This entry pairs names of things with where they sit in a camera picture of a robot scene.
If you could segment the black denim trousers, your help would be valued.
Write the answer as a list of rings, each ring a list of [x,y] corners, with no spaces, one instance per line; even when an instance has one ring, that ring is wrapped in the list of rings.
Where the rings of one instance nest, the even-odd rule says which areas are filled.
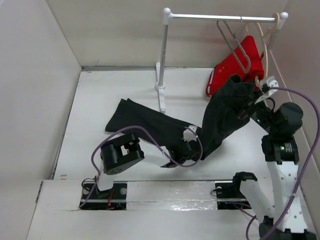
[[[234,74],[213,94],[205,108],[202,126],[196,131],[201,147],[199,160],[208,157],[225,138],[250,121],[249,118],[237,117],[237,98],[249,97],[254,87],[255,82],[243,82],[239,75]],[[161,147],[167,149],[184,142],[183,132],[189,125],[191,123],[167,116],[130,99],[121,99],[105,131],[114,133],[129,126],[140,126],[150,135],[146,135],[143,130],[135,129],[134,133],[139,138],[147,142],[154,138]]]

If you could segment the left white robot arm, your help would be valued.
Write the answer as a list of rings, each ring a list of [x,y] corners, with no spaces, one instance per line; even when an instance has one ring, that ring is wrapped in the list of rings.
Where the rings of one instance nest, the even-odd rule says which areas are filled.
[[[108,139],[99,149],[100,168],[94,192],[104,199],[111,194],[116,175],[138,164],[145,156],[134,132]]]

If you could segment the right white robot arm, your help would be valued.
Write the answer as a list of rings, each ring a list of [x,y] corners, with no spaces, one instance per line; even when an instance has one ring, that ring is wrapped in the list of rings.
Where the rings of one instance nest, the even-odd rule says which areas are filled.
[[[251,172],[237,172],[231,191],[245,196],[259,222],[261,240],[315,240],[302,213],[298,190],[299,151],[294,134],[302,126],[303,111],[295,103],[285,102],[277,110],[262,101],[249,103],[238,115],[251,118],[267,134],[261,139],[262,152],[270,173],[273,200],[271,204]]]

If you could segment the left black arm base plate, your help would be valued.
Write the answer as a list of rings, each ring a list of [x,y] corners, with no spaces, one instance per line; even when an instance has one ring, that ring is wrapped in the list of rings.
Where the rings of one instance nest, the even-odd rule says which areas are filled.
[[[94,181],[84,181],[79,203],[81,210],[107,210],[122,211],[127,209],[127,188],[126,182],[115,182],[112,189],[100,191],[97,188],[90,194]]]

